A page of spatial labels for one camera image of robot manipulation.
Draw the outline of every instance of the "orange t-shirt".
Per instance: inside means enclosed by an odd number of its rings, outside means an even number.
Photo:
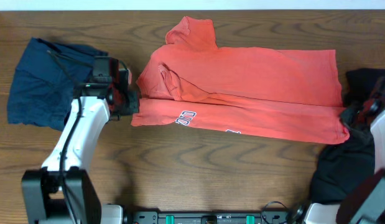
[[[211,20],[184,17],[139,77],[132,125],[176,122],[296,141],[349,138],[334,50],[217,47]]]

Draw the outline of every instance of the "black garment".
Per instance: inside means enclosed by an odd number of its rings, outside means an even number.
[[[350,91],[345,96],[344,104],[348,106],[354,101],[366,101],[381,76],[385,76],[385,69],[361,68],[346,72]]]
[[[373,137],[369,130],[361,133],[350,132],[346,142],[327,146],[321,152],[311,181],[312,202],[341,202],[362,181],[373,175]]]
[[[362,181],[374,174],[374,141],[370,127],[353,124],[377,80],[385,69],[362,68],[346,73],[350,92],[345,97],[346,110],[340,115],[349,127],[346,142],[327,146],[319,155],[311,186],[310,200],[315,203],[337,203],[345,199]]]
[[[70,76],[79,82],[85,82],[91,75],[95,56],[108,54],[85,45],[53,44],[31,38],[12,81],[7,102],[8,123],[64,129],[73,99],[73,82],[47,51],[90,64],[91,67],[60,58]]]

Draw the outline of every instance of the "dark blue shorts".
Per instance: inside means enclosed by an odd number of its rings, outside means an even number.
[[[7,104],[8,123],[64,129],[73,99],[73,82],[53,61],[48,50],[90,65],[94,64],[94,56],[107,55],[86,45],[53,44],[32,38],[12,81]],[[91,67],[62,58],[59,60],[79,82],[87,81],[92,73]]]

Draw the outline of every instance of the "wooden table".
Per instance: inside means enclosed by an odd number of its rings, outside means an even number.
[[[8,125],[6,103],[29,39],[88,44],[144,69],[183,16],[213,19],[219,46],[337,49],[345,72],[385,68],[385,11],[0,12],[0,223],[25,223],[21,177],[39,168],[60,132]],[[161,210],[259,210],[307,197],[320,144],[181,125],[106,125],[90,177],[102,203]]]

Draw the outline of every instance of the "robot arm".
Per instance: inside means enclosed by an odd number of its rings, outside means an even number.
[[[359,111],[359,123],[370,125],[374,139],[374,175],[349,194],[341,204],[313,203],[306,224],[385,223],[385,78],[380,78]]]
[[[96,96],[80,97],[82,105],[81,118],[76,126],[68,145],[64,170],[71,167],[89,170],[98,136],[104,125],[109,121],[110,111],[106,99]],[[72,109],[60,140],[51,155],[44,161],[42,168],[47,171],[59,171],[60,156],[70,130],[76,121],[79,111],[78,100],[72,101]]]

